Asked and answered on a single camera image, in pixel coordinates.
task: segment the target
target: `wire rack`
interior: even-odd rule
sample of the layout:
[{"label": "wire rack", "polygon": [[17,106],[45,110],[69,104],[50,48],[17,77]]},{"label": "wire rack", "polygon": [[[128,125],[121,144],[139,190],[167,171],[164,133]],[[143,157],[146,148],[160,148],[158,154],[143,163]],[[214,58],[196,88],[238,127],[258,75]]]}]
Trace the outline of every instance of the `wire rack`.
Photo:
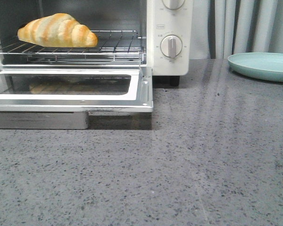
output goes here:
[{"label": "wire rack", "polygon": [[124,63],[144,61],[142,38],[137,31],[92,31],[98,37],[93,48],[52,48],[19,41],[17,37],[0,44],[1,55],[21,55],[38,63]]}]

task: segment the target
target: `white knob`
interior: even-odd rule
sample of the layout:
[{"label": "white knob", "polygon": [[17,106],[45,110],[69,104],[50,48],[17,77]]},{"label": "white knob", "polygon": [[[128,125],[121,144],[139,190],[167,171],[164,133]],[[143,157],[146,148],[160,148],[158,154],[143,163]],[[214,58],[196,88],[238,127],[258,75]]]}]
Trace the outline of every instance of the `white knob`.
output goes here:
[{"label": "white knob", "polygon": [[176,35],[166,36],[160,44],[161,52],[170,58],[175,58],[181,52],[182,48],[183,43]]},{"label": "white knob", "polygon": [[178,9],[184,4],[184,0],[162,0],[162,2],[169,9]]}]

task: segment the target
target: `bread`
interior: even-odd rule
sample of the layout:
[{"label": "bread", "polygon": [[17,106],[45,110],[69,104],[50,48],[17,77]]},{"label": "bread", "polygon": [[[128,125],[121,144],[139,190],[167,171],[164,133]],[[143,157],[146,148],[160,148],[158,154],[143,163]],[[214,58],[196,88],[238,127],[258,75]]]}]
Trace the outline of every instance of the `bread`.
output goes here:
[{"label": "bread", "polygon": [[96,35],[66,13],[56,13],[29,22],[18,30],[21,41],[43,47],[95,47]]}]

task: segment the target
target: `white toaster oven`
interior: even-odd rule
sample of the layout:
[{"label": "white toaster oven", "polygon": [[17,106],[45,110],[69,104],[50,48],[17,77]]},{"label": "white toaster oven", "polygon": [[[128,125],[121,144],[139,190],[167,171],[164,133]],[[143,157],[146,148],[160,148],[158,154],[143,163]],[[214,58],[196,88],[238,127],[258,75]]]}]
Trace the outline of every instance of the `white toaster oven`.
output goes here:
[{"label": "white toaster oven", "polygon": [[[68,13],[93,48],[46,48],[18,29]],[[0,128],[85,129],[88,113],[152,112],[152,76],[189,67],[192,0],[0,0]]]}]

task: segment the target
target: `plate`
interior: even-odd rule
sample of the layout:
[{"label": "plate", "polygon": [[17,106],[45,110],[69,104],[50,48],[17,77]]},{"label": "plate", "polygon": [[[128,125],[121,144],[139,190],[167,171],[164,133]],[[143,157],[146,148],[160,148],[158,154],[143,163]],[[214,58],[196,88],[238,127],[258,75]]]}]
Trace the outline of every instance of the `plate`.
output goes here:
[{"label": "plate", "polygon": [[283,82],[283,54],[238,53],[228,57],[230,67],[243,75]]}]

